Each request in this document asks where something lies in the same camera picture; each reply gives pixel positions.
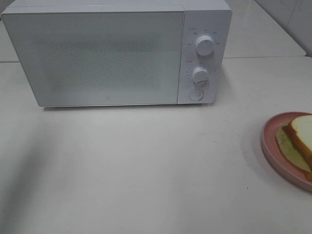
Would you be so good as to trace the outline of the round door release button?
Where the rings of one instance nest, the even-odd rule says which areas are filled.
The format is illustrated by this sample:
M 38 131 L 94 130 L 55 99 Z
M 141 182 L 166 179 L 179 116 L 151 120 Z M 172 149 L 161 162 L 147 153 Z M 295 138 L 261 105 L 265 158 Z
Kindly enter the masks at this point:
M 194 89 L 189 93 L 189 98 L 193 101 L 200 101 L 204 97 L 204 92 L 200 89 Z

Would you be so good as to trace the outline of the pink round plate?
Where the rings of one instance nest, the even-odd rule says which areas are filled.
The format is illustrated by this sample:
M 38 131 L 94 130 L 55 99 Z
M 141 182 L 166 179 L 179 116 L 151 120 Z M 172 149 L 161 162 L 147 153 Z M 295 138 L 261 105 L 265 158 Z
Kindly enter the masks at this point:
M 277 173 L 293 185 L 311 192 L 312 183 L 306 179 L 301 170 L 292 166 L 283 156 L 276 139 L 276 133 L 282 124 L 308 114 L 306 112 L 284 112 L 268 119 L 262 128 L 261 148 L 266 160 Z

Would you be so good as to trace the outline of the white bread sandwich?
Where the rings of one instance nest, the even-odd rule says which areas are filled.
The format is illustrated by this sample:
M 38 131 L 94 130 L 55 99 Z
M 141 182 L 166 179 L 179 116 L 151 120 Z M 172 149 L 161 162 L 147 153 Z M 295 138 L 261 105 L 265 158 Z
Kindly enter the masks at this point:
M 283 157 L 311 182 L 312 116 L 296 117 L 281 125 L 276 133 L 276 141 Z

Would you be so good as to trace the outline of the white microwave door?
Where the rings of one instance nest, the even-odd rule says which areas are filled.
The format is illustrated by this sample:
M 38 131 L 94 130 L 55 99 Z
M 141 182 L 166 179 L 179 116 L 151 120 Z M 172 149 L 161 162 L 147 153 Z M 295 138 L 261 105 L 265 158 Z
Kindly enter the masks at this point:
M 5 14 L 42 107 L 176 103 L 182 12 Z

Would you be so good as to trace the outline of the white microwave oven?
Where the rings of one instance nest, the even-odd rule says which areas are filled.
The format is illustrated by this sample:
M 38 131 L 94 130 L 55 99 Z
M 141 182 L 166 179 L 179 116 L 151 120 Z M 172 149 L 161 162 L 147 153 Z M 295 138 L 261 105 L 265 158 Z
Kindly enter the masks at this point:
M 223 0 L 16 0 L 2 12 L 1 18 L 3 20 L 5 14 L 150 12 L 183 13 L 178 95 L 172 104 L 212 103 L 232 18 L 232 11 Z M 214 51 L 208 56 L 196 52 L 195 41 L 201 35 L 214 38 Z M 206 83 L 194 84 L 192 70 L 199 66 L 208 70 L 209 79 Z M 204 92 L 202 100 L 189 98 L 194 89 Z

